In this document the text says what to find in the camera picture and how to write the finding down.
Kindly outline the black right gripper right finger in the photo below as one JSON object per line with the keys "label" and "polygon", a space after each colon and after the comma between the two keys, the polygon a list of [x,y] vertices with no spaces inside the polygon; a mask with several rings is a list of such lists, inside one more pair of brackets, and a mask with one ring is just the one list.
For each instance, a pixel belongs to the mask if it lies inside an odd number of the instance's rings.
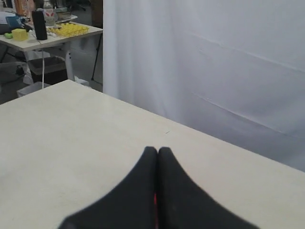
{"label": "black right gripper right finger", "polygon": [[161,229],[255,229],[215,201],[188,176],[172,150],[158,152],[156,201]]}

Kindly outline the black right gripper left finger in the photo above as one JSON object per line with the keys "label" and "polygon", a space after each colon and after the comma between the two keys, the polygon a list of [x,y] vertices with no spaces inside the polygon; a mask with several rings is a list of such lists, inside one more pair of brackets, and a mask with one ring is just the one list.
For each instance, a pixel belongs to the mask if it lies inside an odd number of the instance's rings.
{"label": "black right gripper left finger", "polygon": [[147,146],[128,175],[107,195],[66,217],[61,229],[153,229],[157,151]]}

